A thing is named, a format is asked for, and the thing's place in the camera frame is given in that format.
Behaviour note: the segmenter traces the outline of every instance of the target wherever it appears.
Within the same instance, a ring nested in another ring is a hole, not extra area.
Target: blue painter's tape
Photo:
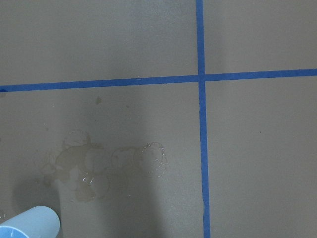
[[[205,43],[204,43],[203,0],[196,0],[196,25],[197,25],[198,75],[204,75],[205,74]]]
[[[153,78],[77,81],[77,82],[62,82],[62,83],[37,83],[37,84],[0,86],[0,92],[115,87],[115,86],[167,84],[167,83],[190,83],[190,82],[198,82],[198,80],[199,80],[199,77],[197,75],[189,75],[189,76],[153,77]]]
[[[200,124],[200,149],[202,163],[202,190],[204,202],[204,238],[211,237],[210,209],[209,209],[209,175],[208,175],[208,144],[207,144],[207,116],[206,116],[206,88],[205,81],[200,80],[199,90],[199,124]]]
[[[301,77],[301,76],[317,76],[317,69],[312,68],[312,69],[295,69],[295,70],[280,70],[280,71],[207,74],[205,75],[205,80],[206,81],[222,81],[222,80],[285,78],[285,77]]]

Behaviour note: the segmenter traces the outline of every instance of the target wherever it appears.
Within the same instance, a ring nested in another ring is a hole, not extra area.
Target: water spot
[[[102,100],[101,100],[101,98],[98,96],[98,97],[96,98],[96,101],[95,101],[96,105],[98,105],[98,104],[101,103],[101,102],[102,102]]]
[[[147,176],[160,178],[166,171],[165,148],[158,142],[144,146],[134,159],[136,165]]]
[[[59,153],[47,153],[49,161],[41,168],[44,186],[60,182],[73,192],[71,202],[89,202],[126,196],[133,176],[159,178],[166,171],[165,148],[158,142],[120,147],[108,154],[101,144],[92,142],[89,133],[72,131]]]
[[[100,175],[86,166],[87,154],[90,150],[102,150],[102,145],[92,143],[90,135],[80,130],[72,131],[63,140],[63,150],[53,162],[42,168],[44,185],[51,186],[56,180],[62,182],[69,190],[75,192],[76,200],[88,202],[96,197],[92,188],[95,179]]]
[[[0,223],[6,220],[7,220],[7,214],[2,209],[0,209]]]

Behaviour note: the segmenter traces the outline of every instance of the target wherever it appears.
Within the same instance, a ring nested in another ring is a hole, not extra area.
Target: concrete floor
[[[317,68],[317,2],[204,2],[206,73]],[[195,1],[2,1],[0,85],[196,75]],[[317,77],[206,82],[211,236],[316,236]],[[0,222],[203,237],[198,83],[0,93]]]

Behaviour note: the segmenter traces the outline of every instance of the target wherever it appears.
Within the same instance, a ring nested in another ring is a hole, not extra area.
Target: liquid residue
[[[101,102],[102,102],[101,98],[100,98],[100,97],[97,97],[97,98],[96,98],[96,101],[95,101],[96,105],[100,104]]]
[[[166,171],[165,149],[157,142],[118,148],[110,158],[106,154],[87,132],[72,131],[63,140],[62,151],[42,167],[43,183],[51,186],[58,180],[74,192],[76,201],[89,202],[105,198],[110,190],[125,190],[131,176],[160,178]]]
[[[6,215],[6,213],[2,210],[2,209],[0,209],[0,224],[2,223],[2,222],[5,222],[7,220],[7,215]]]

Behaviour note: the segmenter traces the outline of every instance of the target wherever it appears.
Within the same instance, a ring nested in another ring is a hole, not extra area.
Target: light blue cylinder
[[[0,238],[56,238],[59,228],[56,212],[38,206],[0,224]]]

